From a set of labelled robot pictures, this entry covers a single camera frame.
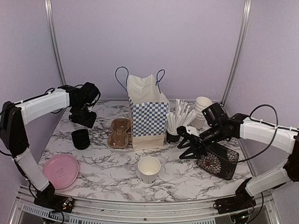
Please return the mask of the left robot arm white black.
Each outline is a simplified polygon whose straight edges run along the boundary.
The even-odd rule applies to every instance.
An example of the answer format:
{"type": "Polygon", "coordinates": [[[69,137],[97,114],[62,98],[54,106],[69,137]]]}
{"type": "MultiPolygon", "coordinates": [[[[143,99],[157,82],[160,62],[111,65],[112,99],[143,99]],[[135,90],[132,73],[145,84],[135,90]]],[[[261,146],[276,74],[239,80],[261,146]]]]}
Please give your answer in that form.
{"type": "Polygon", "coordinates": [[[7,101],[0,113],[0,139],[23,176],[36,188],[38,197],[48,207],[59,204],[53,184],[38,167],[30,151],[26,126],[40,117],[70,108],[70,121],[92,128],[97,115],[91,108],[100,98],[98,87],[90,82],[83,85],[62,85],[45,93],[17,102],[7,101]]]}

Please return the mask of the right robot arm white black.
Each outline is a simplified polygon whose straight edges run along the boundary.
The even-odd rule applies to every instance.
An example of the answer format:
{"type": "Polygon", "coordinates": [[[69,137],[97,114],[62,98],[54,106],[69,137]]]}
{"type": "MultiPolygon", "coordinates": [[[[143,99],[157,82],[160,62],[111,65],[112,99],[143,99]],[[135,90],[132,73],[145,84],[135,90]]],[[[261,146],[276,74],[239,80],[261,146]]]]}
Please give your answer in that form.
{"type": "Polygon", "coordinates": [[[186,148],[180,156],[182,160],[196,159],[199,167],[230,180],[238,164],[261,155],[268,156],[271,149],[287,155],[269,170],[243,181],[232,197],[234,208],[243,208],[257,194],[299,180],[299,131],[279,125],[277,114],[273,123],[255,119],[252,113],[236,113],[230,117],[220,104],[214,103],[203,110],[203,115],[208,124],[207,130],[198,133],[194,127],[177,128],[178,135],[183,138],[178,147],[186,148]],[[231,139],[248,140],[264,148],[240,159],[235,151],[220,144],[231,139]]]}

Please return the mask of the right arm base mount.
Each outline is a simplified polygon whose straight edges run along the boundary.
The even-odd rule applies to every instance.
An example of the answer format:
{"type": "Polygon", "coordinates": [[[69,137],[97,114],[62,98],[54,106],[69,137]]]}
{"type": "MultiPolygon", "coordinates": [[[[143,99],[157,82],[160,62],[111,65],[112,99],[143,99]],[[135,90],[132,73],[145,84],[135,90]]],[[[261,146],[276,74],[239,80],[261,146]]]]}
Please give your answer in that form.
{"type": "Polygon", "coordinates": [[[235,195],[215,200],[213,208],[218,211],[218,214],[235,212],[247,208],[254,208],[256,202],[253,196],[245,190],[247,183],[251,178],[245,180],[235,191],[235,195]]]}

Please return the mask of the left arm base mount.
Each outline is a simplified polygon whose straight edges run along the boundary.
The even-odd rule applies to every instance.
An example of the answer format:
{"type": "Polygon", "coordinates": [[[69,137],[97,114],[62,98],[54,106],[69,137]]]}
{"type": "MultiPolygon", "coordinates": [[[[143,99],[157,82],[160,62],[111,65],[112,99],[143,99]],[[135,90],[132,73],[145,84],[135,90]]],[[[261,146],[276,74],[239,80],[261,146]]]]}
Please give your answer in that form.
{"type": "Polygon", "coordinates": [[[74,199],[70,196],[60,196],[55,194],[55,188],[51,182],[48,182],[48,185],[44,190],[38,190],[35,185],[33,185],[33,188],[36,191],[34,204],[53,209],[54,211],[72,212],[74,199]]]}

